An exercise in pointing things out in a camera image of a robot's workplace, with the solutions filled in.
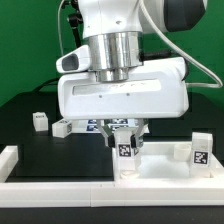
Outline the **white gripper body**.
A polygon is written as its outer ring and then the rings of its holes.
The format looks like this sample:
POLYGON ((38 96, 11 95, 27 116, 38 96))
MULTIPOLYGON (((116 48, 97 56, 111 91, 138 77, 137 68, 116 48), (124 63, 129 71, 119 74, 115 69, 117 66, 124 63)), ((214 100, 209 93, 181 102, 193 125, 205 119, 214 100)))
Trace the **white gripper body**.
POLYGON ((99 82, 84 45, 56 61, 61 115, 71 120, 175 118, 188 107, 181 57, 150 60, 129 70, 125 81, 99 82))

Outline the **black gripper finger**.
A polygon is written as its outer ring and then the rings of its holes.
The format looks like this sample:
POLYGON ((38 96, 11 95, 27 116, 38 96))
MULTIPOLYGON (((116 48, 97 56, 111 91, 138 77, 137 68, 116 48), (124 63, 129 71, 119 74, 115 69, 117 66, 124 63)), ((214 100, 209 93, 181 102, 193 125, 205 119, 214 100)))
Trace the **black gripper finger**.
POLYGON ((105 120, 97 120, 96 121, 97 128, 104 137, 105 145, 109 148, 115 147, 115 136, 112 132, 112 129, 106 123, 105 120))
POLYGON ((134 134, 131 136, 132 148, 141 148, 143 146, 143 135, 147 127, 147 119, 137 119, 137 127, 134 129, 134 134))

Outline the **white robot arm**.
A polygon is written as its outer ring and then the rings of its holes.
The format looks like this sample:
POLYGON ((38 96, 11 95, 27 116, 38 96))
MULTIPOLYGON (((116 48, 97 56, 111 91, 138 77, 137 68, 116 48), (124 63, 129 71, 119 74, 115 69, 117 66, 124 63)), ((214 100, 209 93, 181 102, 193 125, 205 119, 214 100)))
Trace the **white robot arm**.
POLYGON ((188 109, 186 64, 220 88, 222 81, 165 34, 189 30, 207 0, 78 0, 85 44, 56 62, 61 115, 97 121, 106 145, 115 145, 110 119, 136 119, 128 143, 138 148, 149 118, 179 117, 188 109))

